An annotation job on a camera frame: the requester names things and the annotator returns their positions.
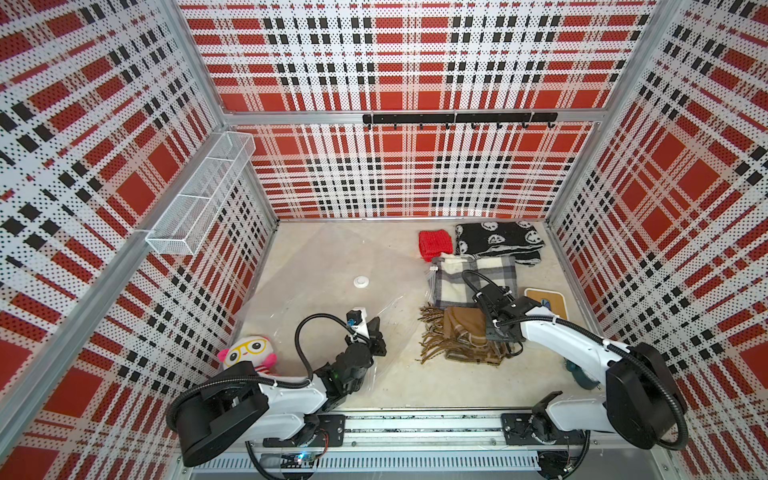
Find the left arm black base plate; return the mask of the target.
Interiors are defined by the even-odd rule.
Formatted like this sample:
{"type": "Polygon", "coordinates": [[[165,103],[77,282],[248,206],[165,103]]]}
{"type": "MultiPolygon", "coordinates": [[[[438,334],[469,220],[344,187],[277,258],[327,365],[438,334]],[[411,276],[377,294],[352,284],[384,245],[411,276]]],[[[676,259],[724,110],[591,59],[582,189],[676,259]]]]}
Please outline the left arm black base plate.
{"type": "Polygon", "coordinates": [[[288,447],[340,447],[343,444],[347,417],[343,414],[305,415],[302,428],[285,440],[267,437],[262,446],[267,448],[288,447]]]}

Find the brown fringed scarf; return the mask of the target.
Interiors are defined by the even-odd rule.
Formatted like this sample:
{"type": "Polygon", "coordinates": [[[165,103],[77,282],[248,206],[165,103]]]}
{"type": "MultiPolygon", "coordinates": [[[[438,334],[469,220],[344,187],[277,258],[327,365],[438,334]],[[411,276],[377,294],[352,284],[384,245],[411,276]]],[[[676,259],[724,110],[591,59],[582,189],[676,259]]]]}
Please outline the brown fringed scarf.
{"type": "Polygon", "coordinates": [[[486,364],[498,367],[505,359],[523,352],[518,343],[489,340],[486,336],[486,317],[478,308],[438,308],[427,304],[420,308],[418,318],[425,326],[420,341],[420,363],[437,357],[470,364],[486,364]]]}

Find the white vacuum bag valve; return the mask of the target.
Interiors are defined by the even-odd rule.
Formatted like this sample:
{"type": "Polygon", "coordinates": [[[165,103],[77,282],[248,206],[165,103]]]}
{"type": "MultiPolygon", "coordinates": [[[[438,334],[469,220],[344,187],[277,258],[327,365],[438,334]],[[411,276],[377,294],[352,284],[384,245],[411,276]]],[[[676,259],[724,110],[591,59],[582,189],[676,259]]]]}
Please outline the white vacuum bag valve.
{"type": "Polygon", "coordinates": [[[353,280],[353,285],[358,289],[365,289],[370,285],[370,279],[366,276],[357,276],[353,280]]]}

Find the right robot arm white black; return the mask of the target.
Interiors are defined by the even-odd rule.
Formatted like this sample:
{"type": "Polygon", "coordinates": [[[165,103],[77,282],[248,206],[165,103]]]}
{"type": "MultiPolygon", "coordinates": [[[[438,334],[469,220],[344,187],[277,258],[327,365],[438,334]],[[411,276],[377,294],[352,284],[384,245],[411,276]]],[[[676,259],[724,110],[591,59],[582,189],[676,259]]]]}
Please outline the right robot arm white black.
{"type": "Polygon", "coordinates": [[[580,368],[595,388],[581,395],[553,391],[532,409],[536,433],[599,431],[630,445],[681,451],[689,441],[687,404],[658,350],[601,337],[492,281],[473,291],[486,336],[501,343],[533,342],[580,368]]]}

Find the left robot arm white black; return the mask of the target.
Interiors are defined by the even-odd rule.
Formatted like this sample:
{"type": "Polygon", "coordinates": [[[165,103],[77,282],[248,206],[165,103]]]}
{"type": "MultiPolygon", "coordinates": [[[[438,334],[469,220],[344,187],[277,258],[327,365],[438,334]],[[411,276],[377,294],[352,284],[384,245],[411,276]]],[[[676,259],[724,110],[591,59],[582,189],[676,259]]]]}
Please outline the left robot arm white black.
{"type": "Polygon", "coordinates": [[[262,373],[238,360],[180,394],[166,423],[178,436],[183,464],[203,465],[238,442],[265,448],[341,446],[346,419],[334,410],[361,389],[387,348],[380,318],[353,309],[344,319],[330,319],[345,329],[346,348],[333,361],[308,368],[305,377],[262,373]]]}

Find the teal heart alarm clock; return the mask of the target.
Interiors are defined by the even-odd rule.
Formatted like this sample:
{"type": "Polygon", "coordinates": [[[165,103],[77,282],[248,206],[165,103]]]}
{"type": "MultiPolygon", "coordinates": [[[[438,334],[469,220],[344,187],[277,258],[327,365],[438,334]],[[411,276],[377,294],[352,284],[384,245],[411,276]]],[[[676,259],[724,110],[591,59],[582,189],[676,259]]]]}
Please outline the teal heart alarm clock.
{"type": "Polygon", "coordinates": [[[584,390],[592,391],[600,385],[598,380],[593,379],[580,366],[570,360],[565,361],[565,368],[571,373],[574,381],[584,390]]]}

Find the black smiley face scarf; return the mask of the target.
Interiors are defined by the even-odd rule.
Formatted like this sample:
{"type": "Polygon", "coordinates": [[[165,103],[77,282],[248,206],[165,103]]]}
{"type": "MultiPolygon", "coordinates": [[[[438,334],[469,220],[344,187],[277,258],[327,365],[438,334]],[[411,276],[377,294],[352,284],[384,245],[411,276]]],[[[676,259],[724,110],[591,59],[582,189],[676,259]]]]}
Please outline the black smiley face scarf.
{"type": "Polygon", "coordinates": [[[456,254],[482,257],[511,257],[517,264],[541,262],[545,246],[542,237],[529,222],[465,223],[455,227],[456,254]]]}

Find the white box with cork lid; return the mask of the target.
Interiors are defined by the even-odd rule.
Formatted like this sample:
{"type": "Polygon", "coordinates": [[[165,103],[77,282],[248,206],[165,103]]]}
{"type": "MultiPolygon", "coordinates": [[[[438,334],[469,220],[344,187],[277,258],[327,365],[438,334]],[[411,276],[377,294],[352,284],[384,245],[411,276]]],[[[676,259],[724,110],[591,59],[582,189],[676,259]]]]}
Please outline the white box with cork lid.
{"type": "Polygon", "coordinates": [[[557,291],[531,288],[524,290],[524,295],[549,309],[558,317],[565,320],[569,319],[567,303],[564,295],[557,291]]]}

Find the red knitted scarf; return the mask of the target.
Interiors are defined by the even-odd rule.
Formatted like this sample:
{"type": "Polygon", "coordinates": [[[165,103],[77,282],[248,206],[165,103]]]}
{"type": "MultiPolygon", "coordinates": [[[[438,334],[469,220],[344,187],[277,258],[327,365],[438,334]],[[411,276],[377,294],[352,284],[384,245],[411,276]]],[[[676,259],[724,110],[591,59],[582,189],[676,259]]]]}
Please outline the red knitted scarf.
{"type": "Polygon", "coordinates": [[[421,258],[427,263],[442,254],[452,254],[454,251],[452,237],[446,230],[420,231],[418,248],[421,258]]]}

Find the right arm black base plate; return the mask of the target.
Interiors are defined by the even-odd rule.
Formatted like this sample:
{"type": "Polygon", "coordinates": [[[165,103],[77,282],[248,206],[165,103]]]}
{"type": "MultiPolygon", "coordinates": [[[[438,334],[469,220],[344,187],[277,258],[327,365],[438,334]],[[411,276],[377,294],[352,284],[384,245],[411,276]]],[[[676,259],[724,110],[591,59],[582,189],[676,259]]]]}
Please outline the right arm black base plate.
{"type": "Polygon", "coordinates": [[[586,432],[561,431],[532,412],[504,413],[501,429],[507,446],[583,446],[586,432]]]}

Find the grey white plaid scarf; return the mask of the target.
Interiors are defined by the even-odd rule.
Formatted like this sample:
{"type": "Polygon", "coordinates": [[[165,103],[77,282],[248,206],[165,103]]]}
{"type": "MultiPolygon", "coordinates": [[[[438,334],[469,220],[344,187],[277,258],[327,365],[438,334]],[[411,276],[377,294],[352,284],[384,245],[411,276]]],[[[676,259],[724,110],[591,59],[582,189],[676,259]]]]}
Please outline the grey white plaid scarf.
{"type": "Polygon", "coordinates": [[[469,286],[462,277],[464,271],[477,271],[498,286],[507,287],[514,295],[517,294],[517,272],[511,257],[475,259],[444,254],[432,260],[427,275],[434,306],[441,309],[475,306],[473,300],[475,290],[487,286],[488,283],[477,275],[470,274],[468,280],[471,286],[469,286]]]}

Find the pink white plush toy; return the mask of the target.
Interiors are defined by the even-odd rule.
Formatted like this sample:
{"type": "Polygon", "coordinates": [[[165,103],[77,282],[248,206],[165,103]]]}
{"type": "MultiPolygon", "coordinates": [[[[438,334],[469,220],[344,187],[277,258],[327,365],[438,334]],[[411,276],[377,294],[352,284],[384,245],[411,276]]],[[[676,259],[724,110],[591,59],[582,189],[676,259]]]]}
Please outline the pink white plush toy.
{"type": "Polygon", "coordinates": [[[230,347],[217,354],[223,368],[227,369],[240,362],[249,362],[257,373],[269,374],[277,364],[278,357],[268,337],[246,336],[236,340],[230,347]]]}

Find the clear plastic vacuum bag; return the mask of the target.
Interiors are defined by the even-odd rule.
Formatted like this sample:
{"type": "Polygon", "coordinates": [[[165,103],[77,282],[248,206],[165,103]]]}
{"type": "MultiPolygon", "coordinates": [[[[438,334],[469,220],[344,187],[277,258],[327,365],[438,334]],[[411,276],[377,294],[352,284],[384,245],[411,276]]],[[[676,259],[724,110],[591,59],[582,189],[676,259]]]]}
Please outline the clear plastic vacuum bag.
{"type": "Polygon", "coordinates": [[[345,330],[331,321],[365,308],[381,319],[387,354],[377,357],[350,401],[382,399],[397,362],[412,358],[420,307],[430,298],[429,265],[419,253],[413,222],[324,222],[281,225],[253,296],[238,313],[240,336],[268,337],[278,356],[274,373],[306,373],[295,349],[318,368],[345,348],[345,330]],[[358,289],[357,276],[370,285],[358,289]]]}

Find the black wall hook rail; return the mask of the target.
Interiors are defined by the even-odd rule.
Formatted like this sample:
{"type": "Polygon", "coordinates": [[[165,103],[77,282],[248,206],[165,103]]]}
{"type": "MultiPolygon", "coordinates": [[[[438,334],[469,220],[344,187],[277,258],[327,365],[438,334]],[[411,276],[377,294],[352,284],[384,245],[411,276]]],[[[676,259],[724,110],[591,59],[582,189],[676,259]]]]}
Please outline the black wall hook rail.
{"type": "Polygon", "coordinates": [[[454,124],[520,124],[531,123],[553,125],[558,120],[557,112],[509,112],[509,113],[411,113],[411,114],[363,114],[364,125],[454,125],[454,124]]]}

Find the aluminium front rail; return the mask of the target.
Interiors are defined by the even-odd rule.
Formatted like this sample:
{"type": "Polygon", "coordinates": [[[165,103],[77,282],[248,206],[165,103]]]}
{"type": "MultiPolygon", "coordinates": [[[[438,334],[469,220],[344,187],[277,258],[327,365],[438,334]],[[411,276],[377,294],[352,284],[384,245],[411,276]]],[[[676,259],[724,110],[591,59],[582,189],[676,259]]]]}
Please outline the aluminium front rail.
{"type": "Polygon", "coordinates": [[[287,479],[552,478],[680,479],[672,456],[640,450],[616,434],[586,434],[583,446],[507,446],[504,413],[524,409],[347,410],[340,447],[247,448],[238,442],[198,467],[176,462],[172,479],[256,479],[259,461],[287,479]]]}

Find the white mesh wall basket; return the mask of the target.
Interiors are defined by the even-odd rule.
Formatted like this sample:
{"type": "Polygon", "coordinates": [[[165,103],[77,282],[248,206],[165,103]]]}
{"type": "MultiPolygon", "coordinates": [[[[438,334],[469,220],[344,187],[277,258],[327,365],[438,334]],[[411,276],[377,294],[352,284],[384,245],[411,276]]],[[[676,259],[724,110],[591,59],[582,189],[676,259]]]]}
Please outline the white mesh wall basket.
{"type": "Polygon", "coordinates": [[[212,135],[194,172],[146,237],[161,255],[195,255],[255,149],[245,133],[212,135]]]}

